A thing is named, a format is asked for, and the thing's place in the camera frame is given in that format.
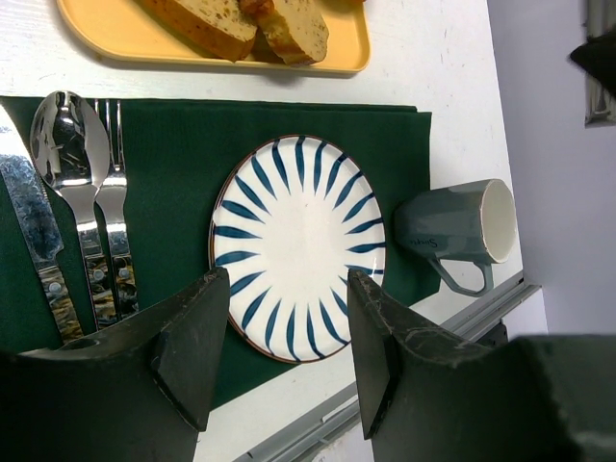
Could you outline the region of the steel table knife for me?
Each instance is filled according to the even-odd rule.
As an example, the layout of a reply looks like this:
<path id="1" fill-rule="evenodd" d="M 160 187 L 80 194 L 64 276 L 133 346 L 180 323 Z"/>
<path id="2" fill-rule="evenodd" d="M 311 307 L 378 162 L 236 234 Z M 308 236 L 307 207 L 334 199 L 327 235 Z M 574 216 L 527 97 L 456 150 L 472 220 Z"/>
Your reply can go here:
<path id="1" fill-rule="evenodd" d="M 84 333 L 57 263 L 64 243 L 30 153 L 6 109 L 1 110 L 1 174 L 54 322 L 68 344 Z"/>

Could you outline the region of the white blue striped plate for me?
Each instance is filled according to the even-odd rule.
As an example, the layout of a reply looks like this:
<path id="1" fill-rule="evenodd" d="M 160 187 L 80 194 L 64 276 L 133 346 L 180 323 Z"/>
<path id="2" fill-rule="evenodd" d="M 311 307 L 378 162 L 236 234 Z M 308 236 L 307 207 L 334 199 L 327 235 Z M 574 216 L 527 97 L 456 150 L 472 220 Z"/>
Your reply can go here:
<path id="1" fill-rule="evenodd" d="M 350 341 L 348 273 L 383 280 L 385 223 L 366 175 L 343 150 L 283 136 L 227 178 L 208 257 L 228 272 L 229 320 L 254 348 L 282 362 L 315 362 Z"/>

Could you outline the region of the yellow plastic tray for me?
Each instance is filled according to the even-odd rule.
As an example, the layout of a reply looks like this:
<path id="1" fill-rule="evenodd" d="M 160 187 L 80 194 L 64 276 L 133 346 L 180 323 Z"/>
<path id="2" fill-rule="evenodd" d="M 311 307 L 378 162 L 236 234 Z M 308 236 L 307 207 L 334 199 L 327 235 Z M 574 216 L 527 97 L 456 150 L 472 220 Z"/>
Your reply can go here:
<path id="1" fill-rule="evenodd" d="M 316 3 L 329 30 L 328 49 L 322 62 L 307 66 L 283 64 L 262 36 L 245 60 L 231 63 L 181 38 L 135 1 L 58 1 L 56 6 L 77 39 L 117 61 L 354 74 L 371 58 L 364 7 L 347 1 Z"/>

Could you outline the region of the grey ceramic mug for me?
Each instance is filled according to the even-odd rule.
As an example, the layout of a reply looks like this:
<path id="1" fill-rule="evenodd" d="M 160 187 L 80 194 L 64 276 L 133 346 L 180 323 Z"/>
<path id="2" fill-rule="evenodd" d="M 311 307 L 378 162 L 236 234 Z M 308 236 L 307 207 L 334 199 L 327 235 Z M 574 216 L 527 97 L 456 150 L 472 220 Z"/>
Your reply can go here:
<path id="1" fill-rule="evenodd" d="M 485 179 L 418 194 L 394 212 L 396 242 L 423 256 L 457 294 L 482 297 L 495 287 L 492 266 L 507 261 L 516 240 L 512 191 Z M 470 262 L 482 273 L 478 290 L 458 284 L 444 260 Z"/>

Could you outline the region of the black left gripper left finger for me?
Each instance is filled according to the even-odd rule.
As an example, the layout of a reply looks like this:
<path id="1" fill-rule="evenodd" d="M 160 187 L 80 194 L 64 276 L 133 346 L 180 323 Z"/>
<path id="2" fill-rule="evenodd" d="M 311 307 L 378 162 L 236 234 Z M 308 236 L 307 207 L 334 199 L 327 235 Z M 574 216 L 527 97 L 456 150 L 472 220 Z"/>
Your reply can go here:
<path id="1" fill-rule="evenodd" d="M 5 461 L 190 461 L 206 427 L 230 301 L 215 268 L 57 350 L 1 356 Z"/>

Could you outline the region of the speckled bread slice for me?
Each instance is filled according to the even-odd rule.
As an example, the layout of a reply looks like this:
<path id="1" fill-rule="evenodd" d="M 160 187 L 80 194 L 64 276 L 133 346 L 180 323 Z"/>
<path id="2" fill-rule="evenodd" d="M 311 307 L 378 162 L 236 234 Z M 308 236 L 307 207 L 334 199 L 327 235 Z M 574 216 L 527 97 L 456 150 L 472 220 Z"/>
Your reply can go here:
<path id="1" fill-rule="evenodd" d="M 329 31 L 314 1 L 256 1 L 252 14 L 285 64 L 315 64 L 326 57 Z"/>
<path id="2" fill-rule="evenodd" d="M 138 4 L 174 33 L 230 62 L 248 56 L 257 26 L 236 0 L 150 0 Z"/>

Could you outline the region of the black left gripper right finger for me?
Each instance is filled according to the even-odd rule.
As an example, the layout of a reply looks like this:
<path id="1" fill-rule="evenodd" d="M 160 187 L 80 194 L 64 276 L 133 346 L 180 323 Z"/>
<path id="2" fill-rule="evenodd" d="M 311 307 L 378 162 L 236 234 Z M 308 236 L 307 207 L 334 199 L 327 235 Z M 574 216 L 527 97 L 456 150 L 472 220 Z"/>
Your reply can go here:
<path id="1" fill-rule="evenodd" d="M 364 436 L 378 461 L 611 461 L 615 340 L 517 338 L 487 347 L 412 340 L 403 309 L 347 276 Z"/>

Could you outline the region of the steel fork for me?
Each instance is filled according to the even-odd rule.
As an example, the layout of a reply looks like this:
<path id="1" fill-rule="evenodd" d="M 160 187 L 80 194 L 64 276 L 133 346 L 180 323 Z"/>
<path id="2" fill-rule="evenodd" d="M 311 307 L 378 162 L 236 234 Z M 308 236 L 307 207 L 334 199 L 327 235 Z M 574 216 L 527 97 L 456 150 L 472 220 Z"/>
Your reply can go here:
<path id="1" fill-rule="evenodd" d="M 123 320 L 139 312 L 136 279 L 127 226 L 124 202 L 127 194 L 121 101 L 94 100 L 94 109 L 104 121 L 110 149 L 107 177 L 96 197 L 103 212 L 108 245 L 115 278 L 116 311 Z"/>

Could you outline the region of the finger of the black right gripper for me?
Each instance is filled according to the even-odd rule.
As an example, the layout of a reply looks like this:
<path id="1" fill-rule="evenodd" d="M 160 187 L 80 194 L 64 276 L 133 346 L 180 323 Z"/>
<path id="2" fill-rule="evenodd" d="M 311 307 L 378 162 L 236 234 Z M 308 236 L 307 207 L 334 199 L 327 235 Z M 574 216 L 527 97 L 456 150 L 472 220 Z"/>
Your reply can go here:
<path id="1" fill-rule="evenodd" d="M 597 80 L 607 91 L 616 86 L 615 29 L 588 38 L 571 54 L 570 60 Z"/>

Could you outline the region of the dark green cloth placemat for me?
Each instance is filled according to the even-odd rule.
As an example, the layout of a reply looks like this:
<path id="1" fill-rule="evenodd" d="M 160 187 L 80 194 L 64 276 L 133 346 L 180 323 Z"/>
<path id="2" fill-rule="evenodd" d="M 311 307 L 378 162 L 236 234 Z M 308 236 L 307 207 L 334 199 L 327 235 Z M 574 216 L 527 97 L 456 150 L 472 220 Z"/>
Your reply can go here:
<path id="1" fill-rule="evenodd" d="M 128 193 L 124 214 L 140 308 L 174 295 L 208 269 L 207 234 L 225 179 L 247 154 L 283 135 L 310 135 L 345 150 L 365 171 L 386 222 L 402 201 L 429 189 L 431 113 L 413 106 L 241 101 L 123 100 Z M 87 278 L 70 208 L 48 192 L 62 232 L 58 254 L 86 334 L 94 332 Z M 438 292 L 421 257 L 388 244 L 384 286 L 407 305 Z M 1 178 L 1 350 L 62 346 Z M 214 408 L 291 365 L 267 358 L 227 326 Z"/>

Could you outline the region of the aluminium table edge rail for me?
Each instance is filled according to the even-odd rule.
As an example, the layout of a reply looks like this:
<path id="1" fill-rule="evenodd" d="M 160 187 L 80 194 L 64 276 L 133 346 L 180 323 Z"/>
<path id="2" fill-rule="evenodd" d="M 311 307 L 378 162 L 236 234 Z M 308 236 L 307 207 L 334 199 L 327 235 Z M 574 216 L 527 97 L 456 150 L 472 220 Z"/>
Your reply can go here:
<path id="1" fill-rule="evenodd" d="M 457 338 L 497 345 L 510 338 L 548 330 L 543 290 L 521 272 L 499 284 L 488 295 L 470 299 L 443 289 L 402 311 L 412 340 Z M 245 410 L 250 416 L 273 418 L 249 432 L 249 440 L 235 450 L 236 461 L 308 461 L 369 459 L 367 444 L 360 442 L 359 398 L 350 375 L 351 354 L 305 374 L 289 372 L 270 385 L 242 396 L 254 401 Z"/>

